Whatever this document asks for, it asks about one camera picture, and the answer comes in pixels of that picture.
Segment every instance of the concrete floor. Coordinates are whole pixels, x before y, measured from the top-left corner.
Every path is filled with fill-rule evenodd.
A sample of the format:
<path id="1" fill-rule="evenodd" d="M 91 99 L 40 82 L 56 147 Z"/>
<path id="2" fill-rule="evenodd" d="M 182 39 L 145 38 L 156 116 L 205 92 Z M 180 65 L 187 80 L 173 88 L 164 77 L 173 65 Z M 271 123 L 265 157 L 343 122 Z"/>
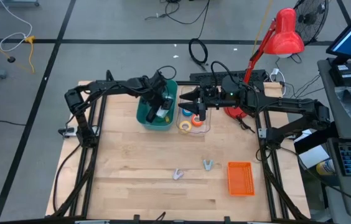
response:
<path id="1" fill-rule="evenodd" d="M 269 19 L 284 7 L 293 7 L 296 1 L 277 0 Z M 343 0 L 351 17 L 351 0 Z M 37 90 L 49 62 L 55 39 L 70 0 L 44 0 L 41 6 L 12 7 L 11 11 L 33 25 L 38 39 L 50 39 L 51 44 L 35 44 L 33 63 L 36 74 L 31 75 L 7 63 L 0 54 L 0 69 L 8 77 L 0 80 L 0 119 L 26 123 Z M 254 40 L 264 16 L 267 0 L 213 0 L 210 3 L 205 29 L 201 39 Z M 205 6 L 205 1 L 181 1 L 174 17 L 191 21 Z M 189 40 L 199 34 L 201 21 L 184 26 L 168 18 L 145 21 L 147 16 L 162 13 L 164 4 L 156 0 L 76 0 L 64 39 L 105 40 Z M 347 26 L 337 1 L 330 2 L 329 15 L 319 41 L 334 40 Z M 11 17 L 0 7 L 0 39 L 13 32 L 27 32 L 28 26 Z M 208 45 L 208 61 L 219 60 L 231 70 L 244 70 L 251 55 L 252 45 Z M 14 183 L 8 195 L 0 221 L 41 218 L 45 214 L 54 180 L 62 138 L 57 134 L 69 116 L 63 94 L 77 85 L 79 80 L 96 80 L 110 69 L 115 79 L 152 75 L 163 65 L 173 65 L 178 73 L 176 80 L 188 80 L 190 73 L 201 72 L 189 57 L 185 44 L 62 44 L 50 73 L 47 87 L 35 117 Z M 300 54 L 303 63 L 281 59 L 278 64 L 288 83 L 299 88 L 318 74 L 316 62 L 328 57 L 327 46 L 307 46 Z M 22 44 L 10 54 L 17 62 L 28 67 L 30 46 Z M 277 57 L 264 55 L 257 69 L 272 71 Z M 307 92 L 322 87 L 318 80 Z M 317 98 L 328 105 L 324 91 L 307 97 Z M 0 123 L 0 192 L 23 127 Z"/>

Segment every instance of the green bin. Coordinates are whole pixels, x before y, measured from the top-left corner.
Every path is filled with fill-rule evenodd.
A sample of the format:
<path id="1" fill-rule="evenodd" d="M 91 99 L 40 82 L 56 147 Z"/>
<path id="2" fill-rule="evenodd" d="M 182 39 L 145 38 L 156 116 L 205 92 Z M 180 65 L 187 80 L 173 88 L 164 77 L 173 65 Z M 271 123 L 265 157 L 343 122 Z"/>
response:
<path id="1" fill-rule="evenodd" d="M 177 89 L 178 85 L 173 80 L 167 80 L 167 88 L 164 90 L 163 95 L 167 96 L 167 91 L 170 97 L 174 100 L 167 116 L 170 118 L 170 123 L 167 123 L 162 118 L 156 117 L 152 123 L 146 121 L 146 115 L 148 114 L 151 107 L 142 103 L 142 99 L 139 99 L 138 109 L 137 109 L 137 121 L 140 122 L 146 129 L 154 131 L 168 131 L 171 128 L 174 120 L 174 112 L 177 104 Z"/>

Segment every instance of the wooden tabletop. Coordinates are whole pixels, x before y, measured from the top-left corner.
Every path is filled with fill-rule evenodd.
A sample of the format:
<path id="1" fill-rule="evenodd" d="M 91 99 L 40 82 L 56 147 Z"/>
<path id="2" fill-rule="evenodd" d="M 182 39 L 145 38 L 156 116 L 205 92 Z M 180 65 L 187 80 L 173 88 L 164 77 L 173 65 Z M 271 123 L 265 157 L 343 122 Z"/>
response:
<path id="1" fill-rule="evenodd" d="M 279 83 L 264 86 L 267 96 L 282 96 Z M 130 220 L 139 214 L 142 220 L 155 220 L 166 211 L 165 220 L 223 220 L 224 216 L 230 216 L 232 221 L 270 221 L 263 169 L 255 158 L 259 148 L 256 134 L 242 130 L 223 110 L 215 109 L 210 131 L 202 137 L 180 134 L 176 122 L 167 132 L 148 131 L 136 120 L 138 100 L 128 95 L 107 98 L 88 218 Z M 269 116 L 273 127 L 288 123 L 286 113 L 270 112 Z M 244 121 L 256 130 L 253 118 L 246 117 Z M 58 164 L 77 144 L 76 138 L 64 140 Z M 282 146 L 294 151 L 293 142 L 288 139 Z M 81 149 L 67 161 L 59 175 L 57 206 L 73 189 L 80 152 Z M 212 170 L 204 169 L 203 159 L 213 159 Z M 230 196 L 229 161 L 251 162 L 255 196 Z M 278 150 L 278 161 L 286 193 L 309 217 L 296 156 Z M 176 168 L 184 171 L 179 180 L 172 179 Z M 274 188 L 273 192 L 277 214 L 281 217 Z M 77 213 L 81 211 L 83 195 L 82 190 Z M 53 213 L 52 193 L 46 213 Z"/>

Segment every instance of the orange plastic basket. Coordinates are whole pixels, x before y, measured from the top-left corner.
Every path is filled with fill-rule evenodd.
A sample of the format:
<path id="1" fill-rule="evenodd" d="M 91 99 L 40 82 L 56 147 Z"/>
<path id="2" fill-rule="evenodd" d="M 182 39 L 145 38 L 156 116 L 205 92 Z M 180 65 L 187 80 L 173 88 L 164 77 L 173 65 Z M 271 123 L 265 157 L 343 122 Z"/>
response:
<path id="1" fill-rule="evenodd" d="M 250 162 L 228 162 L 228 190 L 232 196 L 254 196 Z"/>

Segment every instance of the red lamp shade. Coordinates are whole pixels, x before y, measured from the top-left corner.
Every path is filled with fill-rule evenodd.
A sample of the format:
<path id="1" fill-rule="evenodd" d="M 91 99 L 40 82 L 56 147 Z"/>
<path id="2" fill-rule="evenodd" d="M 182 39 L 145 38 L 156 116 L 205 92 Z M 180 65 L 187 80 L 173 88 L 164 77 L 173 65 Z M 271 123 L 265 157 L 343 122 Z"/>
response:
<path id="1" fill-rule="evenodd" d="M 295 32 L 296 12 L 294 9 L 282 9 L 276 15 L 275 35 L 264 48 L 266 54 L 296 54 L 304 50 L 304 42 Z"/>

